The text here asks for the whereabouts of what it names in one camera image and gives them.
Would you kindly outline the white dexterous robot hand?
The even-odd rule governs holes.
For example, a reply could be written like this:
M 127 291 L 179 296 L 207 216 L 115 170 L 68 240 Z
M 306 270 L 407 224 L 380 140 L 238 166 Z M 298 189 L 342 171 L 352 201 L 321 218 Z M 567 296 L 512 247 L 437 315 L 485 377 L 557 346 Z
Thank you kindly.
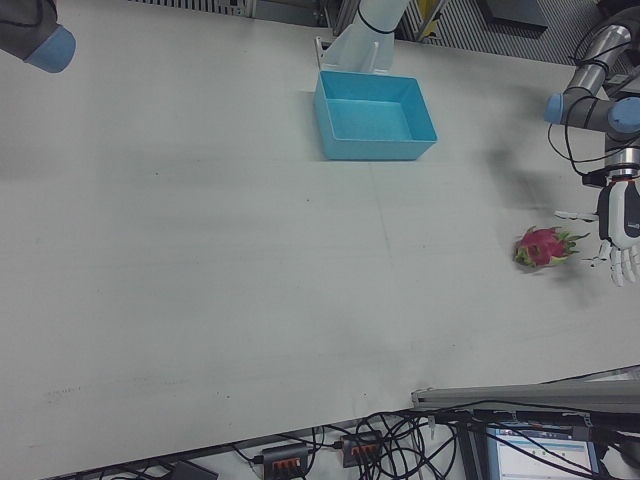
M 608 261 L 613 283 L 622 287 L 639 279 L 639 182 L 615 180 L 598 196 L 593 213 L 558 211 L 560 219 L 596 222 L 601 245 L 592 265 Z

